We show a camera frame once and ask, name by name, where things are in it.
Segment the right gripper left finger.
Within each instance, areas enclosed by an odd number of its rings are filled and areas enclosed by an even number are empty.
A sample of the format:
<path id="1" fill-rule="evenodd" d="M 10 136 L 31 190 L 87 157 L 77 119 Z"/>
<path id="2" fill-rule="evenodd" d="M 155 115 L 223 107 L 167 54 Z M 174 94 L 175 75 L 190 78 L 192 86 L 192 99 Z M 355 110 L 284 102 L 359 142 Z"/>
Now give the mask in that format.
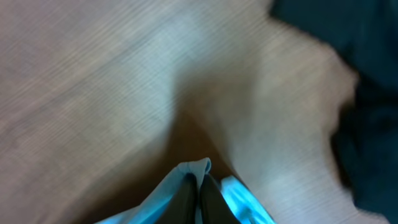
<path id="1" fill-rule="evenodd" d="M 193 224 L 197 207 L 197 180 L 187 174 L 155 224 Z"/>

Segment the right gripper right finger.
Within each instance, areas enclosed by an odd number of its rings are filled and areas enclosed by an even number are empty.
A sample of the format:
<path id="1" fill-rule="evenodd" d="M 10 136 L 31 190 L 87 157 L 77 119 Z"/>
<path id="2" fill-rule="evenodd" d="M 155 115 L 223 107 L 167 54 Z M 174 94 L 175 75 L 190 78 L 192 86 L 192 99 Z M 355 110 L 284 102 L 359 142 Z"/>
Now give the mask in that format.
<path id="1" fill-rule="evenodd" d="M 200 208 L 203 224 L 240 224 L 210 175 L 205 176 L 200 187 Z"/>

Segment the light blue printed t-shirt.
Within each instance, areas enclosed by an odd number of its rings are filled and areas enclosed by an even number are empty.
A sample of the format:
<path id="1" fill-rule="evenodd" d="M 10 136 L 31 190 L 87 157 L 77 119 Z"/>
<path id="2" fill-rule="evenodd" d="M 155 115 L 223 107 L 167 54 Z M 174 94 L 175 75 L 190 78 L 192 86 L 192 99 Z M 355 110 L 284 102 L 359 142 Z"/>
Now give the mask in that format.
<path id="1" fill-rule="evenodd" d="M 103 223 L 262 223 L 275 224 L 257 198 L 235 177 L 216 181 L 211 160 L 182 162 L 129 210 Z"/>

